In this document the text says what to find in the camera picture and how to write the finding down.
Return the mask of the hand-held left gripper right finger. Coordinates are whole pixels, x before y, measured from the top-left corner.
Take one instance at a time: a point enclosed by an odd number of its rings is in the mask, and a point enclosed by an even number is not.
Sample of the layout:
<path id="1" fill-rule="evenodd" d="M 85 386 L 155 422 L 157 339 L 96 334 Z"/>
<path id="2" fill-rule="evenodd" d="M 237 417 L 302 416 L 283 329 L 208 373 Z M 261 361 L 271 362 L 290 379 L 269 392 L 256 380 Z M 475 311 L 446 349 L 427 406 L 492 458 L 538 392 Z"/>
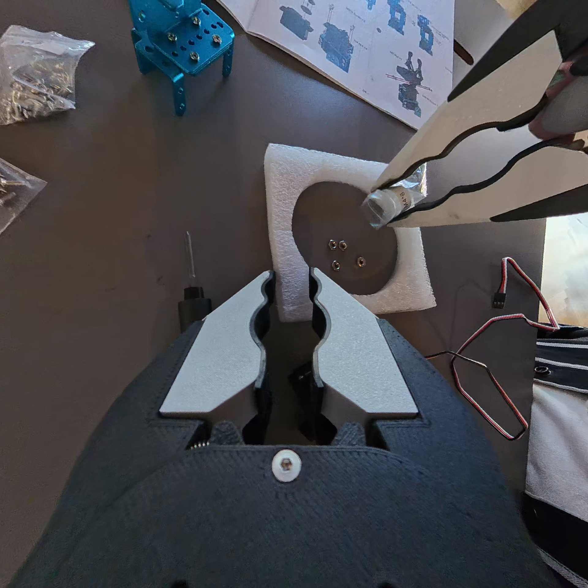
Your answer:
<path id="1" fill-rule="evenodd" d="M 318 268 L 309 269 L 312 329 L 309 434 L 330 445 L 346 423 L 367 440 L 383 423 L 419 425 L 419 409 L 378 317 Z"/>

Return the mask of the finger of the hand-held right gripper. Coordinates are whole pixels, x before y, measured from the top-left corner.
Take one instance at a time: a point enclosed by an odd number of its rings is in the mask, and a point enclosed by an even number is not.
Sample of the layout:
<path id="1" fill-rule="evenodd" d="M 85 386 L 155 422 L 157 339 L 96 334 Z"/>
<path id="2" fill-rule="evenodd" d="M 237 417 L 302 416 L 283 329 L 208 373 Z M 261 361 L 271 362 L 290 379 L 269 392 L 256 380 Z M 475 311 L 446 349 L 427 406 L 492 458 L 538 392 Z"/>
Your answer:
<path id="1" fill-rule="evenodd" d="M 499 172 L 452 188 L 389 223 L 399 228 L 511 222 L 587 213 L 587 138 L 536 143 Z"/>
<path id="2" fill-rule="evenodd" d="M 447 99 L 385 168 L 371 190 L 384 189 L 416 168 L 445 158 L 478 131 L 516 126 L 545 100 L 560 65 L 555 31 L 549 31 L 459 95 Z"/>

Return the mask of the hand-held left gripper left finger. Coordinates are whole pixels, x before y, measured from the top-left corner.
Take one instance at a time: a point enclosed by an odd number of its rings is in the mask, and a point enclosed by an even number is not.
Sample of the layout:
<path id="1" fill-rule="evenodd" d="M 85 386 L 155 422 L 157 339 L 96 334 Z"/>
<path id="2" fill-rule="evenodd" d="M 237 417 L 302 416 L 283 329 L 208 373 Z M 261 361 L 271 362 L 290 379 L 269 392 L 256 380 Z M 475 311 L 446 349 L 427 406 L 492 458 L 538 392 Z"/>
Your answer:
<path id="1" fill-rule="evenodd" d="M 160 406 L 162 417 L 229 421 L 246 443 L 264 443 L 272 397 L 262 339 L 274 298 L 275 272 L 267 270 L 202 320 Z"/>

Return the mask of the black servo with striped cable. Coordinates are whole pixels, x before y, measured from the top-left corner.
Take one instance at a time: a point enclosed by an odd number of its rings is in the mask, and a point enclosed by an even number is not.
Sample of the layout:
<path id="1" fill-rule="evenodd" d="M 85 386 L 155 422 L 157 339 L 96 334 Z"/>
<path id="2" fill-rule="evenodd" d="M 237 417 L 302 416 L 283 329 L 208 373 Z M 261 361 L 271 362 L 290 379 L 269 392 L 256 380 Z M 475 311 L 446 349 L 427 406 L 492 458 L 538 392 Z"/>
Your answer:
<path id="1" fill-rule="evenodd" d="M 521 313 L 514 313 L 509 315 L 501 315 L 496 316 L 486 323 L 484 323 L 480 328 L 478 328 L 473 335 L 471 335 L 468 340 L 461 345 L 457 352 L 452 352 L 450 350 L 444 350 L 438 352 L 436 354 L 430 356 L 422 356 L 418 351 L 416 351 L 401 335 L 399 335 L 392 326 L 383 319 L 380 320 L 380 325 L 385 333 L 386 339 L 390 344 L 390 347 L 393 350 L 393 354 L 398 362 L 398 365 L 401 369 L 401 373 L 404 376 L 409 389 L 413 395 L 413 398 L 416 402 L 419 401 L 420 397 L 424 395 L 426 392 L 431 392 L 435 387 L 440 387 L 444 389 L 447 387 L 447 383 L 444 378 L 442 378 L 437 371 L 435 371 L 434 367 L 430 364 L 431 359 L 435 359 L 441 356 L 450 357 L 450 368 L 452 371 L 453 382 L 457 387 L 458 392 L 465 398 L 471 406 L 480 414 L 483 419 L 489 423 L 489 425 L 496 430 L 502 437 L 507 440 L 518 440 L 522 437 L 526 430 L 528 429 L 528 423 L 526 418 L 522 415 L 521 411 L 516 407 L 513 401 L 510 399 L 504 388 L 498 383 L 497 379 L 494 377 L 492 372 L 489 370 L 487 365 L 470 359 L 464 356 L 464 351 L 478 338 L 480 337 L 485 331 L 489 329 L 494 323 L 506 320 L 524 320 L 529 326 L 535 327 L 538 329 L 545 330 L 547 332 L 555 332 L 560 329 L 559 324 L 555 319 L 555 315 L 553 314 L 552 310 L 550 309 L 548 303 L 546 302 L 544 296 L 541 294 L 539 288 L 534 284 L 534 282 L 525 274 L 525 272 L 519 267 L 516 261 L 510 257 L 506 257 L 502 259 L 501 262 L 501 282 L 499 285 L 498 290 L 494 294 L 492 306 L 495 309 L 503 309 L 504 303 L 506 301 L 506 288 L 507 288 L 507 271 L 508 267 L 511 266 L 516 273 L 530 286 L 531 290 L 533 290 L 534 294 L 539 299 L 540 305 L 546 311 L 548 317 L 548 324 L 542 325 L 539 322 L 535 322 L 533 320 L 527 319 L 524 314 Z M 467 362 L 471 365 L 478 367 L 480 370 L 484 371 L 488 376 L 491 384 L 496 389 L 499 396 L 502 400 L 506 403 L 508 408 L 511 410 L 512 414 L 517 419 L 520 430 L 514 434 L 507 432 L 501 425 L 499 425 L 496 420 L 494 420 L 482 407 L 481 405 L 474 400 L 474 398 L 466 392 L 463 386 L 460 383 L 459 376 L 457 373 L 456 366 L 454 365 L 456 360 L 461 360 L 463 362 Z M 312 436 L 309 434 L 309 374 L 310 374 L 310 365 L 311 361 L 307 364 L 304 364 L 297 370 L 293 371 L 290 375 L 290 381 L 297 391 L 299 395 L 300 402 L 302 404 L 304 414 L 305 414 L 305 424 L 303 426 L 303 431 L 305 434 L 312 439 Z M 419 408 L 419 418 L 422 420 L 426 419 L 424 415 L 424 409 Z"/>

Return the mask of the clear bag of short screws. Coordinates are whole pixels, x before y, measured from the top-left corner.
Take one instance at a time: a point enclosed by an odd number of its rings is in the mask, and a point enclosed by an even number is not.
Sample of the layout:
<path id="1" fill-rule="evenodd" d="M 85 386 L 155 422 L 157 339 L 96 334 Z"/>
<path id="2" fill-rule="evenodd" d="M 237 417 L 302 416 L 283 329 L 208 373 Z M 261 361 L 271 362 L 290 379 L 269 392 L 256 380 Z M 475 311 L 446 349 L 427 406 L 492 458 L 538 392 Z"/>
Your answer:
<path id="1" fill-rule="evenodd" d="M 422 164 L 404 180 L 367 195 L 360 211 L 367 223 L 378 230 L 424 201 L 426 196 L 426 164 Z"/>

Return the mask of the blue metal bracket assembly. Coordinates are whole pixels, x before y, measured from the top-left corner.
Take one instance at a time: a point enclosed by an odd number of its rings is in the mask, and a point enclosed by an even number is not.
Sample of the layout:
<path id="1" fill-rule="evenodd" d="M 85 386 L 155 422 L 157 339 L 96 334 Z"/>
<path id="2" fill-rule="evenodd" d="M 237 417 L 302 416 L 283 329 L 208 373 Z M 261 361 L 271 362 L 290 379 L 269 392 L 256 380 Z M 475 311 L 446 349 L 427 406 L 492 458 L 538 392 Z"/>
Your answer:
<path id="1" fill-rule="evenodd" d="M 235 34 L 202 1 L 128 1 L 131 37 L 141 74 L 159 70 L 171 82 L 175 114 L 186 112 L 185 77 L 222 61 L 229 77 Z"/>

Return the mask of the dark desk with wooden edge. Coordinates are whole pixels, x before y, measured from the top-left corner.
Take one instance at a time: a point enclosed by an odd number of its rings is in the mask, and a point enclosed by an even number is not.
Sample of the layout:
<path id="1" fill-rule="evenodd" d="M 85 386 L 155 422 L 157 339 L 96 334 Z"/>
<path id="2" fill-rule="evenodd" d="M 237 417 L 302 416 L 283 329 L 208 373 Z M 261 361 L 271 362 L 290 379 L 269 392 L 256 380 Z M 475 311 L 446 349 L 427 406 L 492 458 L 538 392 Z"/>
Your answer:
<path id="1" fill-rule="evenodd" d="M 10 25 L 92 40 L 77 108 L 1 127 L 1 158 L 47 182 L 1 235 L 1 587 L 41 537 L 70 471 L 124 388 L 179 335 L 187 282 L 215 305 L 272 267 L 268 143 L 389 162 L 414 131 L 269 43 L 236 35 L 171 85 L 142 75 L 126 1 L 1 1 Z"/>

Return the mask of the black screwdriver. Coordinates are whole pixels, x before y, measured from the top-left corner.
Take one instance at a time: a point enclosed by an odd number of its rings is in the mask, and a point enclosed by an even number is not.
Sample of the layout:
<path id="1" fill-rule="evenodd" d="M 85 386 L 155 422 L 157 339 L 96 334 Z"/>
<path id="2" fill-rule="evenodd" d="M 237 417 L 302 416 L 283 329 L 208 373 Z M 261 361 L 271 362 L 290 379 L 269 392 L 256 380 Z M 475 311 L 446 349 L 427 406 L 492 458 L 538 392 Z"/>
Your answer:
<path id="1" fill-rule="evenodd" d="M 183 299 L 178 302 L 180 332 L 184 333 L 195 322 L 204 320 L 212 311 L 212 301 L 198 285 L 196 276 L 194 248 L 189 231 L 185 232 L 187 254 L 187 286 L 183 289 Z"/>

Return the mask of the open instruction booklet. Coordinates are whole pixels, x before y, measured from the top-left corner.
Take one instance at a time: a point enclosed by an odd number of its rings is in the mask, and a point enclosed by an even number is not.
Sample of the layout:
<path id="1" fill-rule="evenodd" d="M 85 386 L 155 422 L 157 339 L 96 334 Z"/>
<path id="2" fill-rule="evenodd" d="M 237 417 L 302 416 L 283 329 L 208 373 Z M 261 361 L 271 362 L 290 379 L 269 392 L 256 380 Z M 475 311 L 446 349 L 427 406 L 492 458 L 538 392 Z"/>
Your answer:
<path id="1" fill-rule="evenodd" d="M 243 30 L 413 129 L 453 84 L 454 1 L 219 1 Z"/>

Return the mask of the white foam square with hole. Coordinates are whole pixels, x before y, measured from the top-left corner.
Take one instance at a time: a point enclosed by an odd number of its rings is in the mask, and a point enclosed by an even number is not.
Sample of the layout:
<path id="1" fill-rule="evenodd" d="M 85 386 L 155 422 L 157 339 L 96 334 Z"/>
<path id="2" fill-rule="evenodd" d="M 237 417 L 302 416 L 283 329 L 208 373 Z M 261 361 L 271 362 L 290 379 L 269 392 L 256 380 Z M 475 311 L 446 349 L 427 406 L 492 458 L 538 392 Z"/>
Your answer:
<path id="1" fill-rule="evenodd" d="M 387 163 L 268 144 L 264 158 L 268 231 L 282 322 L 312 319 L 309 265 L 376 315 L 437 305 L 420 228 L 373 229 L 360 207 Z M 331 251 L 334 239 L 348 244 Z M 357 267 L 358 256 L 366 266 Z M 332 261 L 341 270 L 331 269 Z"/>

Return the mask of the person's striped black shirt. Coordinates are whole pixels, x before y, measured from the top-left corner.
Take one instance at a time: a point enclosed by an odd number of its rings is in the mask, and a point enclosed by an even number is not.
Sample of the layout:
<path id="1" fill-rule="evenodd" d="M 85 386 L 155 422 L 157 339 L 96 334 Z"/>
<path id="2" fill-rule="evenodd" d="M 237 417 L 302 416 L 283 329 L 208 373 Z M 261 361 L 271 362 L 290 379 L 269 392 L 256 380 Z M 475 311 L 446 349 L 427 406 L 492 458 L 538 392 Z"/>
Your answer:
<path id="1" fill-rule="evenodd" d="M 587 328 L 538 334 L 525 524 L 564 587 L 587 587 Z"/>

